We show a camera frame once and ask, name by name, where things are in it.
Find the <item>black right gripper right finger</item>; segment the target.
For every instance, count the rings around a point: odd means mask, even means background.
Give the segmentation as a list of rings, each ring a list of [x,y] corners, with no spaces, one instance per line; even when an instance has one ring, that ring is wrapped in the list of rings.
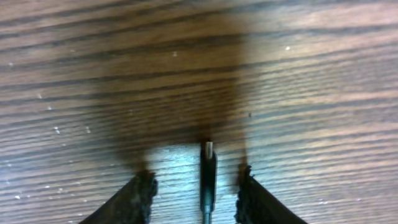
[[[307,224],[251,175],[251,166],[242,167],[239,171],[234,218],[241,224]]]

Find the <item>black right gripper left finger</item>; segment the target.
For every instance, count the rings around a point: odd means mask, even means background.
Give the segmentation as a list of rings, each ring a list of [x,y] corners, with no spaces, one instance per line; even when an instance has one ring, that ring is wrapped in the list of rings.
[[[155,174],[140,171],[80,224],[148,224],[157,190]]]

